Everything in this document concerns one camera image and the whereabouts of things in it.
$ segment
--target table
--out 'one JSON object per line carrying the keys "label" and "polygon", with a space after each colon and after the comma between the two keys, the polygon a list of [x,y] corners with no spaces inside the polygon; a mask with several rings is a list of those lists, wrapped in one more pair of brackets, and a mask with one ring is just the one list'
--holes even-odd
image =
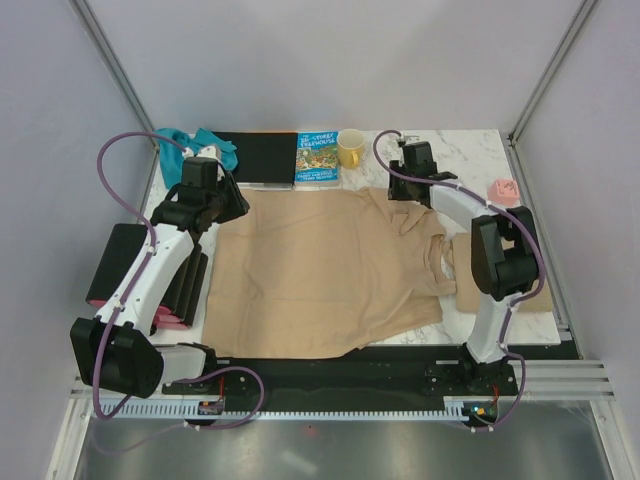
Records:
{"label": "table", "polygon": [[[341,171],[340,187],[304,187],[304,190],[324,188],[344,188],[358,190],[366,186],[388,186],[387,172],[378,164],[371,151],[373,139],[378,132],[364,132],[366,152],[361,165],[356,170]],[[497,130],[405,130],[405,135],[415,136],[411,141],[427,140],[431,143],[434,159],[439,171],[449,170],[471,190],[486,197],[487,190],[497,178],[512,178],[507,157]],[[380,141],[380,152],[388,162],[397,159],[400,151],[390,136]],[[157,166],[144,215],[149,218],[153,209],[167,194],[162,181],[160,167]],[[440,222],[447,229],[449,237],[464,230],[448,217],[438,214]],[[186,331],[159,330],[151,337],[153,344],[175,344],[178,342],[200,342],[209,291],[211,265],[215,250],[217,225],[202,236],[202,250],[209,258],[202,295],[193,327]],[[376,342],[377,345],[450,345],[464,343],[473,329],[475,314],[458,312],[455,296],[440,297],[443,311],[442,323],[410,330],[400,335]],[[560,335],[553,313],[518,312],[511,322],[507,343],[526,345],[553,345],[560,343]]]}

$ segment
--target gray floor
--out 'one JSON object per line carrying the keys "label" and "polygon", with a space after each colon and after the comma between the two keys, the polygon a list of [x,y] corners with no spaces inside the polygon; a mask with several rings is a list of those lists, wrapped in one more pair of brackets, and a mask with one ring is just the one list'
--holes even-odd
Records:
{"label": "gray floor", "polygon": [[[104,448],[175,421],[92,421]],[[236,430],[179,429],[120,457],[85,445],[78,480],[491,479],[606,480],[587,404],[523,404],[505,426],[472,435],[425,422],[259,421]]]}

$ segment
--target yellow mug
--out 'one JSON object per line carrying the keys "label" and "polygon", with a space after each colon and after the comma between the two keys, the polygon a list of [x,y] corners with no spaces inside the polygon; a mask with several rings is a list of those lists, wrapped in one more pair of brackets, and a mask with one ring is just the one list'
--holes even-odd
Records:
{"label": "yellow mug", "polygon": [[345,168],[356,168],[364,154],[364,135],[360,130],[348,128],[338,133],[338,160]]}

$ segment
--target white wall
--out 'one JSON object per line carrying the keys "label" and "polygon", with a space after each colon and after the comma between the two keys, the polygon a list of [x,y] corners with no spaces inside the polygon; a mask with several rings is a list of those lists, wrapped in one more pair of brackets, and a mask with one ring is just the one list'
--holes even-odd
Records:
{"label": "white wall", "polygon": [[510,130],[579,0],[90,0],[156,126]]}
{"label": "white wall", "polygon": [[640,3],[601,2],[520,144],[586,355],[640,451]]}
{"label": "white wall", "polygon": [[[105,140],[138,129],[66,0],[0,15],[0,477],[42,478],[75,367],[69,329],[114,222],[95,170]],[[116,145],[107,175],[140,201],[152,159]]]}

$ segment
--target blue book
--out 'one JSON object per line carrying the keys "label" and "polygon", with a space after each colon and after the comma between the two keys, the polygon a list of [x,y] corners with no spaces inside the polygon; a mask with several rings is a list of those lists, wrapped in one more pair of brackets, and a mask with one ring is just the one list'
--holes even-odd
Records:
{"label": "blue book", "polygon": [[298,134],[296,185],[333,186],[340,183],[338,132]]}

